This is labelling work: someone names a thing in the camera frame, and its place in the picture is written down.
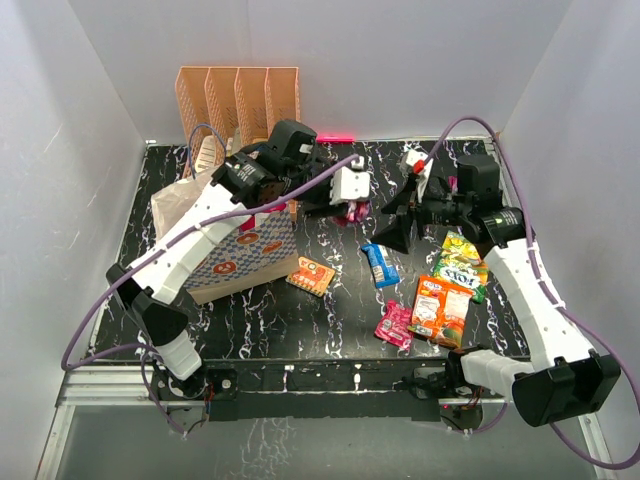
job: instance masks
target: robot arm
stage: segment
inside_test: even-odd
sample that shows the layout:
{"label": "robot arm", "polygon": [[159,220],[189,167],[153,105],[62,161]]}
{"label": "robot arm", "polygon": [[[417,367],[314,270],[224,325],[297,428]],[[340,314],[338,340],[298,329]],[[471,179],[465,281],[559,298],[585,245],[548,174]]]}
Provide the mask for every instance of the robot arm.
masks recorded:
{"label": "robot arm", "polygon": [[[277,200],[327,169],[328,162],[313,155],[315,139],[316,133],[305,125],[293,120],[278,122],[267,142],[251,145],[225,159],[191,209],[152,249],[127,268],[115,264],[108,270],[107,279],[113,284],[158,250],[166,251],[161,260],[125,281],[117,289],[116,299],[178,380],[189,379],[201,367],[202,359],[189,340],[187,315],[173,302],[200,262],[250,216],[203,224],[220,214],[241,212]],[[341,168],[333,178],[298,199],[311,204],[315,216],[344,216],[354,206],[366,205],[369,184],[370,175],[364,172],[361,157],[352,162],[351,168]],[[195,232],[167,248],[171,240],[193,226]]]}
{"label": "robot arm", "polygon": [[[444,382],[434,374],[431,383],[449,389],[486,387],[513,399],[532,426],[599,410],[620,376],[620,366],[610,355],[598,355],[557,310],[559,305],[543,294],[531,268],[522,212],[502,204],[497,163],[486,155],[459,159],[458,188],[452,193],[444,179],[429,178],[430,165],[419,155],[408,152],[403,158],[407,184],[382,210],[395,213],[396,219],[371,241],[406,253],[414,221],[419,236],[426,224],[461,226],[504,289],[531,352],[530,362],[520,362],[481,347],[458,349],[449,354]],[[546,285],[560,298],[537,242],[531,248]]]}

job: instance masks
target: snack bag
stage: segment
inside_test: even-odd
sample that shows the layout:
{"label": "snack bag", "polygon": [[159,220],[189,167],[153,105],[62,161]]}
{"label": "snack bag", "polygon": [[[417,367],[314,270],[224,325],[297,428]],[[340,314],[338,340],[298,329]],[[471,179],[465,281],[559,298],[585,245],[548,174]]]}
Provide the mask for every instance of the snack bag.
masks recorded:
{"label": "snack bag", "polygon": [[298,262],[300,270],[290,273],[286,278],[287,282],[313,293],[317,297],[323,296],[329,288],[336,271],[306,257],[300,257]]}
{"label": "snack bag", "polygon": [[472,296],[468,288],[421,276],[408,329],[439,345],[460,347]]}
{"label": "snack bag", "polygon": [[376,288],[387,287],[400,282],[398,271],[396,267],[391,265],[389,253],[386,248],[382,245],[370,243],[364,247],[360,247],[360,250],[365,252],[369,258],[369,265],[371,266],[371,273],[373,273],[373,281],[376,284]]}
{"label": "snack bag", "polygon": [[394,300],[387,302],[386,313],[376,328],[376,337],[400,347],[401,350],[409,350],[413,334],[407,331],[411,323],[411,309],[403,308]]}
{"label": "snack bag", "polygon": [[456,232],[447,233],[433,276],[473,290],[473,301],[482,303],[487,293],[489,267],[476,247]]}

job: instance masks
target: pink snack bag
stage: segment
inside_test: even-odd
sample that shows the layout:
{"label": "pink snack bag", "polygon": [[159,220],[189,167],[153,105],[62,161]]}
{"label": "pink snack bag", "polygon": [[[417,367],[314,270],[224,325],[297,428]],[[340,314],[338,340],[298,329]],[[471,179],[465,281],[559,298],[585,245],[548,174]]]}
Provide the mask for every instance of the pink snack bag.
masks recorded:
{"label": "pink snack bag", "polygon": [[413,334],[407,330],[411,324],[411,309],[403,308],[398,302],[387,302],[387,313],[384,314],[375,331],[375,335],[382,340],[400,347],[401,350],[409,350]]}

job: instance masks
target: orange snack bag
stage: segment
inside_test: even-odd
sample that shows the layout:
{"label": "orange snack bag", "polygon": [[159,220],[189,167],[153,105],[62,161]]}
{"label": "orange snack bag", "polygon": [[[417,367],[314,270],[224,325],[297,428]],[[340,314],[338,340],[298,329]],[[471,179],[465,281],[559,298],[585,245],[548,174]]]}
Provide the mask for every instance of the orange snack bag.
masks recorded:
{"label": "orange snack bag", "polygon": [[290,273],[286,278],[287,282],[318,297],[323,296],[336,271],[306,257],[299,257],[298,263],[300,270]]}
{"label": "orange snack bag", "polygon": [[460,347],[471,297],[468,288],[422,275],[409,330],[439,345]]}

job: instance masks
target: black marble surface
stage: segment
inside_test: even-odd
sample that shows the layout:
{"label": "black marble surface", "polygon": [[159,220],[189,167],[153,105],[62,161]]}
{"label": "black marble surface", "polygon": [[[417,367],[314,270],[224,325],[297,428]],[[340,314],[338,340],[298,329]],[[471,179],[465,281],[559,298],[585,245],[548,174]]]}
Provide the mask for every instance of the black marble surface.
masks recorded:
{"label": "black marble surface", "polygon": [[[389,358],[444,357],[447,349],[419,337],[410,352],[377,339],[373,332],[384,304],[395,299],[413,305],[420,275],[430,274],[447,229],[429,227],[427,238],[415,241],[411,255],[392,252],[401,277],[395,286],[376,289],[367,258],[359,249],[378,227],[390,221],[379,210],[390,200],[403,177],[398,161],[408,148],[428,151],[433,142],[357,142],[327,145],[321,154],[344,158],[366,156],[373,173],[372,214],[364,224],[341,228],[330,220],[306,220],[295,228],[298,253],[336,270],[323,298],[315,297],[278,279],[265,285],[197,306],[188,294],[177,300],[191,318],[189,334],[204,359],[220,358]],[[454,175],[456,158],[484,153],[482,141],[449,141],[438,152],[432,173]],[[129,264],[153,246],[155,233],[149,200],[164,186],[178,180],[186,160],[184,147],[151,147],[120,252]],[[133,322],[112,299],[107,305],[89,352],[141,340]],[[528,355],[524,335],[495,279],[490,278],[482,305],[471,303],[463,336],[464,345],[484,343],[508,356]],[[117,360],[137,360],[139,352],[123,352]]]}

